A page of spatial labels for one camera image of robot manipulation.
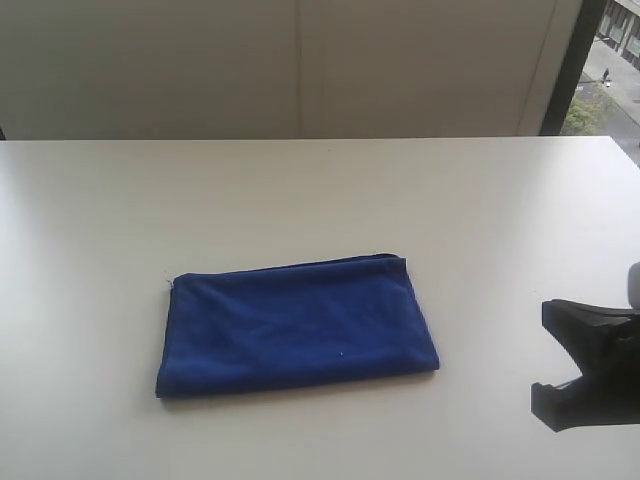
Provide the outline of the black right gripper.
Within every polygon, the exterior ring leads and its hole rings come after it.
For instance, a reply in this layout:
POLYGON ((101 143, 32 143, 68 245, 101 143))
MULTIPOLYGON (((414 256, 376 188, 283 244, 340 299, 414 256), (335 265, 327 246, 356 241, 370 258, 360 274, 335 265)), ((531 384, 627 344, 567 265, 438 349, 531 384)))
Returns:
POLYGON ((554 432, 637 425, 639 314, 553 299, 542 303, 541 317, 582 377, 556 386, 533 383, 531 413, 554 432))

